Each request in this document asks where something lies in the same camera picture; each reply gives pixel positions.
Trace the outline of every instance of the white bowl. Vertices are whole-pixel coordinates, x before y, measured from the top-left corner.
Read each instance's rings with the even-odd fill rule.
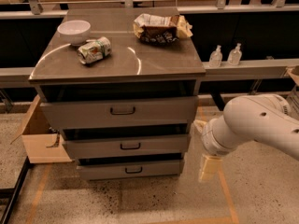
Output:
[[[66,21],[57,28],[57,31],[65,42],[79,46],[89,38],[91,25],[82,20]]]

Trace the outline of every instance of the silver can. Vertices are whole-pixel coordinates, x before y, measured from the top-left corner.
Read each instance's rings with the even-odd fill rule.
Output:
[[[94,63],[111,53],[111,43],[106,37],[89,42],[78,48],[77,54],[81,63]]]

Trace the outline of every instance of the black handle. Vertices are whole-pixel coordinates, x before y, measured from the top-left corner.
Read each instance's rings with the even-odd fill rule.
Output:
[[[110,108],[110,114],[112,116],[125,116],[125,115],[133,115],[136,112],[136,108],[133,107],[132,110],[126,111],[126,112],[115,112],[113,111],[113,108]]]
[[[133,149],[140,149],[141,143],[138,143],[136,147],[126,147],[123,144],[121,144],[121,150],[133,150]]]
[[[132,174],[140,174],[142,173],[143,168],[140,167],[139,170],[136,171],[129,171],[128,168],[125,168],[125,173],[128,175],[132,175]]]

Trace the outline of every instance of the spray bottle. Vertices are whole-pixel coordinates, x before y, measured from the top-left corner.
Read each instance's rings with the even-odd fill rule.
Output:
[[[228,59],[227,63],[231,65],[239,65],[241,57],[242,57],[242,51],[240,50],[241,43],[237,43],[235,49],[232,49]]]
[[[221,46],[218,45],[216,50],[212,52],[208,65],[210,67],[220,67],[222,61]]]

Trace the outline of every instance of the drawer cabinet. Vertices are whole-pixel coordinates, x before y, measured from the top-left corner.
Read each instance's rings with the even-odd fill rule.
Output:
[[[83,179],[183,170],[205,69],[189,38],[163,47],[139,42],[128,24],[141,13],[178,15],[174,7],[86,9],[84,19],[109,39],[112,53],[83,65],[55,34],[29,78]],[[79,19],[72,9],[64,21]]]

